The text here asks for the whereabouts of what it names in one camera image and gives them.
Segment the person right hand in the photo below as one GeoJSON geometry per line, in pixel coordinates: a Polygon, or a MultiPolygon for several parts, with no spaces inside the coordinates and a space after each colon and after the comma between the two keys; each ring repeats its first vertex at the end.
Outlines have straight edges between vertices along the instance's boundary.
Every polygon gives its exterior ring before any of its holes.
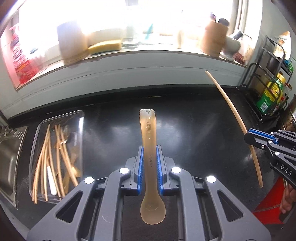
{"type": "Polygon", "coordinates": [[[284,190],[283,197],[280,204],[280,211],[282,214],[285,214],[288,211],[291,211],[293,203],[296,199],[295,189],[288,184],[284,190]]]}

